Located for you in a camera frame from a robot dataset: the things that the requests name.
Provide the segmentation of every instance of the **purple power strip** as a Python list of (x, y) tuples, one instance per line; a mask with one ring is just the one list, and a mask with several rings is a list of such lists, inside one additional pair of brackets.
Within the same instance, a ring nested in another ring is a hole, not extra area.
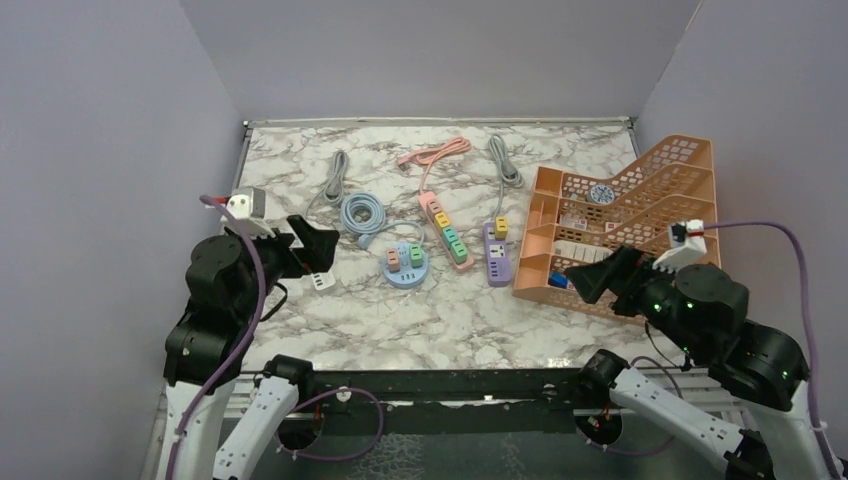
[(495, 224), (483, 225), (483, 241), (486, 242), (486, 277), (490, 287), (505, 287), (512, 280), (506, 240), (495, 238)]

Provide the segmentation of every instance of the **blue cable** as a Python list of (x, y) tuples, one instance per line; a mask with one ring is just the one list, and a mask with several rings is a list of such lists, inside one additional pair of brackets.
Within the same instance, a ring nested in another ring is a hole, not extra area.
[[(356, 214), (360, 212), (368, 213), (368, 218), (362, 221), (357, 220)], [(424, 243), (424, 227), (419, 223), (397, 221), (387, 225), (386, 208), (373, 193), (356, 192), (345, 197), (342, 201), (339, 220), (347, 231), (361, 235), (356, 243), (362, 249), (368, 248), (377, 234), (398, 225), (410, 225), (418, 228), (421, 232), (421, 240), (418, 243)]]

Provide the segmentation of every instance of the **gray wall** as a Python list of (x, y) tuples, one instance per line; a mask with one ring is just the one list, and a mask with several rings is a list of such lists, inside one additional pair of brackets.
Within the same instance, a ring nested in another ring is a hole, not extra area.
[(182, 0), (249, 119), (637, 115), (698, 0)]
[[(848, 455), (848, 2), (706, 0), (637, 124), (643, 147), (682, 132), (715, 142), (723, 220), (771, 219), (800, 237), (821, 350), (821, 407)], [(722, 232), (722, 261), (751, 288), (750, 318), (803, 341), (789, 242)]]
[(0, 6), (3, 478), (137, 478), (240, 117), (176, 0)]

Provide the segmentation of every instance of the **orange basket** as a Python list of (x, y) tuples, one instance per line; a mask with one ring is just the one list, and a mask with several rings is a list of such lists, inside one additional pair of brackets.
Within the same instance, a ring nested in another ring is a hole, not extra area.
[[(590, 189), (603, 184), (612, 189), (612, 203), (588, 201)], [(715, 222), (715, 177), (712, 144), (709, 140), (683, 135), (666, 137), (618, 175), (597, 179), (561, 170), (539, 167), (527, 213), (524, 241), (515, 274), (512, 294), (591, 315), (644, 325), (643, 317), (621, 317), (609, 304), (607, 292), (595, 305), (584, 303), (574, 290), (551, 287), (551, 272), (563, 273), (572, 265), (584, 265), (574, 252), (554, 249), (554, 242), (566, 240), (575, 252), (613, 251), (622, 244), (633, 245), (659, 256), (671, 245), (668, 225), (694, 218)], [(560, 219), (578, 221), (585, 229), (561, 225)], [(718, 234), (705, 235), (704, 263), (721, 266)]]

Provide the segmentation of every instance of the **marble tabletop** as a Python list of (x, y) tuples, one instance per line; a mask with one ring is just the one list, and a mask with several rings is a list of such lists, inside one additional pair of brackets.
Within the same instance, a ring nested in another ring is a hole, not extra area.
[[(387, 284), (379, 258), (398, 241), (415, 241), (410, 227), (382, 233), (368, 250), (342, 232), (333, 273), (338, 284), (327, 293), (309, 279), (286, 282), (289, 300), (261, 324), (244, 368), (261, 368), (275, 354), (312, 361), (317, 369), (471, 369), (581, 366), (599, 348), (632, 358), (656, 356), (640, 327), (541, 305), (512, 296), (512, 288), (490, 288), (483, 264), (481, 228), (497, 202), (498, 183), (486, 142), (506, 141), (524, 175), (521, 189), (507, 189), (502, 215), (510, 225), (508, 243), (517, 264), (538, 166), (609, 177), (636, 155), (624, 126), (454, 125), (274, 127), (253, 130), (241, 186), (268, 192), (266, 217), (286, 227), (285, 217), (302, 213), (326, 180), (334, 152), (350, 156), (347, 192), (369, 191), (386, 206), (389, 220), (423, 221), (417, 188), (423, 168), (406, 172), (394, 160), (410, 150), (440, 145), (462, 135), (472, 143), (464, 155), (439, 161), (428, 177), (454, 227), (478, 261), (466, 273), (449, 265), (426, 226), (424, 249), (431, 270), (420, 286), (399, 290)], [(318, 200), (308, 220), (338, 227), (338, 210)], [(278, 299), (275, 291), (266, 309)], [(669, 356), (674, 345), (659, 333)]]

